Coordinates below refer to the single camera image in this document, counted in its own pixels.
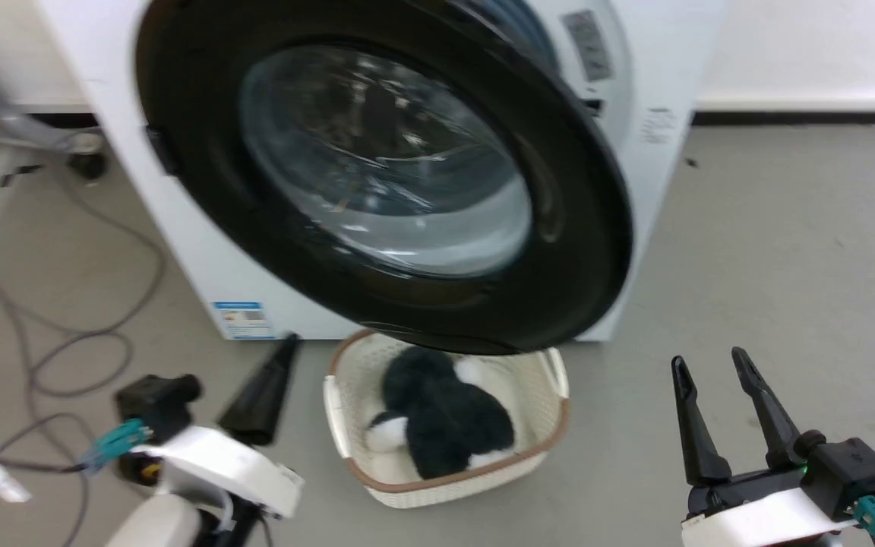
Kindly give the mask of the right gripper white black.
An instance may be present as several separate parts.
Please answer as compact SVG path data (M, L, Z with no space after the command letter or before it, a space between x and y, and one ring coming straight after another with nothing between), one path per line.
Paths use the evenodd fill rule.
M839 546L838 536L857 521L831 520L800 489L807 468L794 450L798 427L749 353L733 346L731 359L756 410L771 469L732 474L703 419L690 368L683 356L675 356L671 379L690 485L681 541L684 546Z

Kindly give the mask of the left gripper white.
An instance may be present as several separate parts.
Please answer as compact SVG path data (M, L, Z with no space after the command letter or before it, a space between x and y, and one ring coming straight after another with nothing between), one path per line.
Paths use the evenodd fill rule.
M232 506L226 501L232 496L274 518L295 515L305 487L302 476L252 447L276 442L301 344L299 334L278 340L272 353L244 381L216 420L229 436L218 429L193 425L164 444L140 444L131 449L138 456L159 458L159 494L170 492L226 508Z

